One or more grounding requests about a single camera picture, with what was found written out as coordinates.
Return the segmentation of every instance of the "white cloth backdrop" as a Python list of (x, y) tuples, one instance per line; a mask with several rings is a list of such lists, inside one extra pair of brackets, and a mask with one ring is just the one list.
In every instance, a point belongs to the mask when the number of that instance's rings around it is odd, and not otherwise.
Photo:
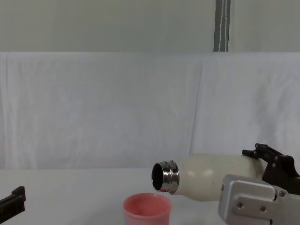
[(150, 167), (267, 143), (300, 162), (300, 54), (1, 53), (1, 168)]
[(199, 55), (3, 53), (1, 167), (145, 167), (186, 157)]

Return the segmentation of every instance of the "table surface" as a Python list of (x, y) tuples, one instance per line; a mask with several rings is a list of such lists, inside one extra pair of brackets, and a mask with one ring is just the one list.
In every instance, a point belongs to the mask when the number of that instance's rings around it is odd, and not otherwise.
[[(25, 186), (26, 211), (5, 225), (122, 225), (122, 202), (155, 192), (151, 169), (0, 170), (0, 198)], [(224, 225), (218, 202), (172, 201), (170, 225)]]

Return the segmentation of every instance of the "thermos bottle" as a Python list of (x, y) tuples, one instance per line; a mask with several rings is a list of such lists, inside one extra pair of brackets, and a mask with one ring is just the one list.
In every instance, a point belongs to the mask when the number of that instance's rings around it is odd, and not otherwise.
[(261, 179), (266, 166), (266, 162), (246, 156), (199, 153), (178, 162), (156, 163), (152, 185), (157, 191), (172, 195), (218, 201), (227, 174)]

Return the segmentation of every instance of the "plastic cup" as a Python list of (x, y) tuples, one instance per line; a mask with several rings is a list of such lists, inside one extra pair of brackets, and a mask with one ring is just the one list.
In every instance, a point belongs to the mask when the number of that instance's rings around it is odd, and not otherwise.
[(123, 203), (125, 225), (169, 225), (171, 208), (171, 201), (162, 195), (132, 195)]

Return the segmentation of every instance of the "black clamp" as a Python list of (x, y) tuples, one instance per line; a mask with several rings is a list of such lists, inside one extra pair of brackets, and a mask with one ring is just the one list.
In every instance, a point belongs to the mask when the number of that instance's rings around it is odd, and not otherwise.
[(300, 175), (295, 169), (294, 158), (285, 156), (266, 144), (255, 144), (255, 150), (243, 150), (242, 155), (262, 159), (268, 163), (262, 180), (283, 188), (290, 194), (300, 195)]
[(25, 211), (25, 187), (13, 190), (11, 195), (0, 200), (0, 224)]

